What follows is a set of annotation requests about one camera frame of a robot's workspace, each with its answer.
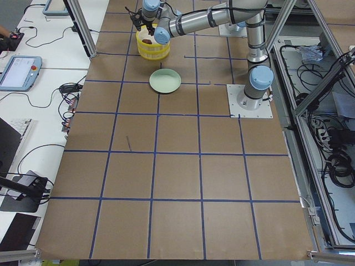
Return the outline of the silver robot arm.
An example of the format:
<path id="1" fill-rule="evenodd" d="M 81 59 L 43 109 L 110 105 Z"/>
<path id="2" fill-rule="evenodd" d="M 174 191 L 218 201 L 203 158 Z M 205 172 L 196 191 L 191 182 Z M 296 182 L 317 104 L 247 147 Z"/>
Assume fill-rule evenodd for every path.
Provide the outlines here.
<path id="1" fill-rule="evenodd" d="M 274 74 L 269 59 L 265 37 L 264 11 L 266 1 L 226 1 L 225 3 L 180 13 L 168 2 L 143 1 L 137 12 L 130 11 L 130 18 L 137 30 L 146 26 L 149 35 L 159 44 L 168 44 L 171 38 L 183 36 L 219 25 L 245 22 L 248 44 L 248 82 L 237 95 L 237 103 L 245 110 L 257 110 Z"/>

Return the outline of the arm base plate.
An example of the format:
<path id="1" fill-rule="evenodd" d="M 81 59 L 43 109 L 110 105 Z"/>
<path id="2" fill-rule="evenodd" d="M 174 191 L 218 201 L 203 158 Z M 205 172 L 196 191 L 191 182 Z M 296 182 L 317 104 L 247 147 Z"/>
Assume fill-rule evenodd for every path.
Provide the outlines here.
<path id="1" fill-rule="evenodd" d="M 246 38 L 246 22 L 239 22 L 236 24 L 226 23 L 219 25 L 219 35 L 222 37 Z"/>
<path id="2" fill-rule="evenodd" d="M 227 84 L 227 96 L 230 116 L 247 119 L 272 119 L 270 100 L 267 93 L 257 100 L 248 98 L 244 94 L 243 84 Z"/>

